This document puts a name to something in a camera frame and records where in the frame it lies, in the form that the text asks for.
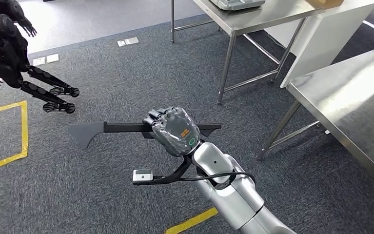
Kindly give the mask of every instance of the table top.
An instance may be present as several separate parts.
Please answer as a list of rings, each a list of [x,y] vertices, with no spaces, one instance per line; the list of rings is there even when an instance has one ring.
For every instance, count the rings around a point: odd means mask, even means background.
[[[374,50],[295,78],[287,89],[374,175]]]
[[[210,0],[194,2],[229,36],[239,36],[299,20],[324,10],[306,0],[266,0],[260,7],[239,11],[219,9]]]

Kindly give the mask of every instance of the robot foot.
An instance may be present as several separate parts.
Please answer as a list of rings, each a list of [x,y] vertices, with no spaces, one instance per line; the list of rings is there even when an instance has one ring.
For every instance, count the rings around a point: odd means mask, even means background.
[[[43,110],[46,112],[52,111],[64,111],[68,114],[75,112],[75,105],[72,103],[57,104],[57,103],[46,103],[43,105]]]
[[[53,95],[69,95],[74,98],[79,96],[79,89],[78,88],[61,88],[61,87],[55,87],[51,90],[49,90],[49,93]]]

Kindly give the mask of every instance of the orange logo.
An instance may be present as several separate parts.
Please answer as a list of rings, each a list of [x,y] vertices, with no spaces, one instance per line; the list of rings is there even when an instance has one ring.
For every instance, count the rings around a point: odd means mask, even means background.
[[[184,132],[181,133],[181,136],[185,137],[189,132],[190,132],[190,130],[184,129]]]

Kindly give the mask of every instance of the black humanoid robot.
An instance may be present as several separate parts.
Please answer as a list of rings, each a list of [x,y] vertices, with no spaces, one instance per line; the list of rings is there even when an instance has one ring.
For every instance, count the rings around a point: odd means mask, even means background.
[[[54,77],[46,71],[30,65],[27,58],[27,41],[23,38],[14,25],[17,22],[29,36],[35,36],[36,30],[30,21],[24,16],[23,10],[15,0],[0,0],[0,78],[9,86],[21,89],[33,97],[47,103],[43,110],[65,111],[73,113],[75,105],[57,97],[58,95],[70,95],[77,97],[79,89],[73,88],[67,83]],[[23,80],[21,72],[27,72],[29,76],[54,86],[49,92]]]

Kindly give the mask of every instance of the clear plastic cover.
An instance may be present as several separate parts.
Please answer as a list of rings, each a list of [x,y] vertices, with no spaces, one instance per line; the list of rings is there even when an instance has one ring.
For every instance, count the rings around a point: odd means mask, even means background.
[[[152,129],[156,140],[173,156],[191,152],[200,141],[200,132],[190,116],[180,107],[170,108],[159,116]]]

